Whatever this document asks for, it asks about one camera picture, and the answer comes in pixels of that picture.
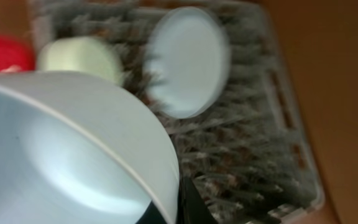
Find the light blue plate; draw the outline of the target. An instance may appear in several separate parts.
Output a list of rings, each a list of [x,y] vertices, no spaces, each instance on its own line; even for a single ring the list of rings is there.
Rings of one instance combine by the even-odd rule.
[[[173,9],[147,40],[143,69],[153,79],[147,94],[167,116],[198,116],[222,93],[230,66],[229,38],[218,18],[197,7]]]

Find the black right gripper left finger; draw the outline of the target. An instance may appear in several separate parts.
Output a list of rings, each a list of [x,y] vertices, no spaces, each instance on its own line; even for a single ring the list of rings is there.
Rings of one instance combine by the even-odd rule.
[[[166,224],[166,221],[154,203],[151,202],[136,224]]]

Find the light blue bowl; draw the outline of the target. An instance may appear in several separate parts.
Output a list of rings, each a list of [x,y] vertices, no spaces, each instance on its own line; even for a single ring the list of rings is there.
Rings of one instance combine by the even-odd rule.
[[[0,223],[175,223],[180,175],[134,95],[73,72],[0,75]]]

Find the green bowl with food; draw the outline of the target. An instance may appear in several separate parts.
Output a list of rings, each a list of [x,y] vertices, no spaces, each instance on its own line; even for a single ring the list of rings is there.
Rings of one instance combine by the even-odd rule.
[[[95,37],[70,37],[45,45],[37,57],[37,70],[81,72],[124,84],[119,54]]]

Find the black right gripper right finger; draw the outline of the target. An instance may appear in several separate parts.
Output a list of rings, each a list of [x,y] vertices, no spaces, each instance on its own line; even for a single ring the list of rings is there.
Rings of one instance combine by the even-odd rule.
[[[189,177],[182,177],[180,179],[177,223],[218,224]]]

